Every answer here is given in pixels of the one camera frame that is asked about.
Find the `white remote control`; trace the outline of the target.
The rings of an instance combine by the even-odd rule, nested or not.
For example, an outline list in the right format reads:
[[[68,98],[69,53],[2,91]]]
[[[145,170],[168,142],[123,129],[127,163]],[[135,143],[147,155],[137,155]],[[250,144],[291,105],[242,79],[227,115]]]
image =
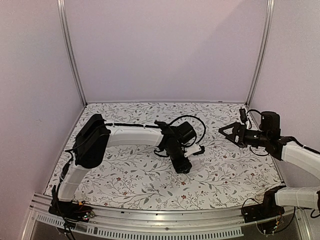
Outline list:
[[[203,166],[199,159],[189,158],[189,161],[191,163],[191,169],[189,171],[190,173],[196,173],[203,169]]]

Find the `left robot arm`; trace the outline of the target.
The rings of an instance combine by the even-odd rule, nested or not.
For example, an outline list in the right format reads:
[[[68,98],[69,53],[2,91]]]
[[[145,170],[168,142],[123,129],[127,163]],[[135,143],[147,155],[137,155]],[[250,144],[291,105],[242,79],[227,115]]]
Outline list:
[[[92,115],[68,150],[74,158],[71,166],[64,168],[60,176],[55,209],[63,217],[74,213],[73,196],[87,172],[102,163],[106,148],[126,145],[156,147],[166,152],[176,173],[187,174],[192,164],[184,149],[196,136],[187,121],[178,126],[163,121],[156,121],[154,125],[106,123],[101,114]]]

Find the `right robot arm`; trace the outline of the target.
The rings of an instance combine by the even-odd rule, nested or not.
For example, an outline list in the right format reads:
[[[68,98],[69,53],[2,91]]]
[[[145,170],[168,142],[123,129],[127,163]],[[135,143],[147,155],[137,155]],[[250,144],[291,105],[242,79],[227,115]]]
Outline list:
[[[241,122],[234,122],[218,129],[227,140],[240,148],[262,147],[273,158],[293,164],[317,179],[320,178],[320,152],[300,143],[293,136],[281,136],[280,115],[273,111],[260,112],[258,130],[248,129],[246,111],[240,111]],[[313,210],[320,209],[319,187],[287,187],[271,189],[264,193],[258,213],[269,218],[279,207],[292,206]]]

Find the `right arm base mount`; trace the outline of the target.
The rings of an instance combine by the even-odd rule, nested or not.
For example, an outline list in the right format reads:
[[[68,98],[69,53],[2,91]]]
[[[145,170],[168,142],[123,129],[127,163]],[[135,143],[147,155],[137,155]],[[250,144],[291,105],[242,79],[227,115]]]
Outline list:
[[[265,221],[257,224],[258,230],[263,235],[275,234],[283,223],[283,214],[285,209],[278,206],[275,201],[275,194],[267,191],[263,196],[262,203],[258,203],[254,198],[248,200],[254,201],[256,204],[245,206],[247,199],[241,206],[241,214],[245,223],[258,222],[272,218],[271,221]]]

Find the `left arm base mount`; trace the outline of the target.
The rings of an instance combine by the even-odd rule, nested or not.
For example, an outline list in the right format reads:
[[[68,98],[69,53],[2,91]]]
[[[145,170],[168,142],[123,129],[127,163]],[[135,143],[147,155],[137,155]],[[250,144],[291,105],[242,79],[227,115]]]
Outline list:
[[[61,201],[58,194],[52,194],[52,200],[48,212],[52,215],[62,217],[68,222],[86,222],[95,216],[93,208],[86,205],[85,201]]]

